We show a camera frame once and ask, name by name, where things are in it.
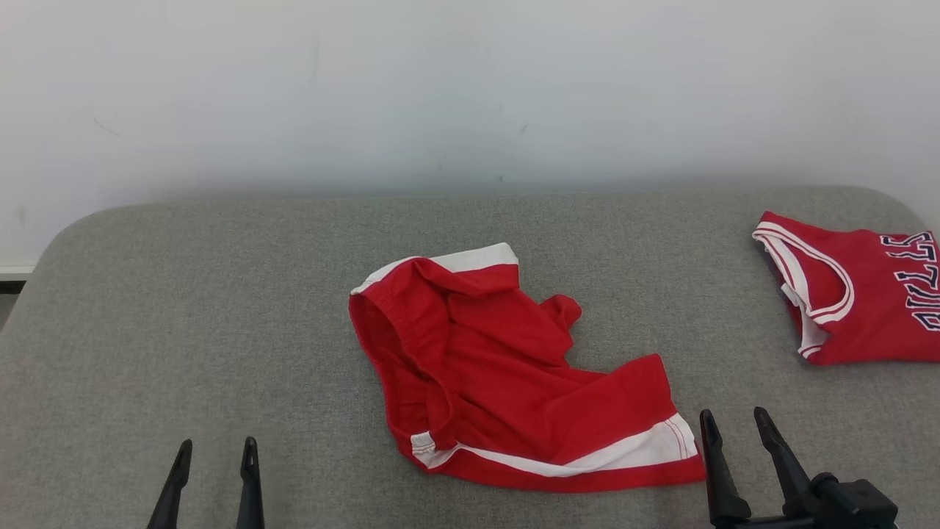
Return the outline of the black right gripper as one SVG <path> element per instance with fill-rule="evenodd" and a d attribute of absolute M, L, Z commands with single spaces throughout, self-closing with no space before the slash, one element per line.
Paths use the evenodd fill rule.
<path fill-rule="evenodd" d="M 795 453 L 790 449 L 788 442 L 780 433 L 778 426 L 762 406 L 755 406 L 754 419 L 756 428 L 765 451 L 773 460 L 773 468 L 782 494 L 783 515 L 809 515 L 809 508 L 803 496 L 810 486 L 810 479 L 803 469 Z M 702 459 L 706 468 L 707 502 L 709 509 L 709 522 L 715 528 L 743 528 L 743 529 L 812 529 L 816 523 L 812 516 L 801 517 L 762 517 L 750 518 L 749 503 L 739 496 L 731 470 L 726 464 L 722 438 L 715 422 L 714 415 L 709 409 L 703 409 L 699 416 L 702 436 Z"/>

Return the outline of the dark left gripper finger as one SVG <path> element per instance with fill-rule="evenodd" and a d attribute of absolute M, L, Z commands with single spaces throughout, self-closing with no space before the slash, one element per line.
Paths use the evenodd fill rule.
<path fill-rule="evenodd" d="M 252 436 L 245 439 L 241 465 L 239 465 L 239 476 L 242 479 L 242 491 L 239 496 L 235 528 L 265 529 L 258 445 L 256 445 L 256 440 Z"/>
<path fill-rule="evenodd" d="M 188 483 L 192 459 L 192 441 L 185 439 L 179 449 L 173 465 L 169 469 L 167 480 L 162 486 L 158 501 L 151 513 L 147 529 L 178 528 L 181 493 Z"/>

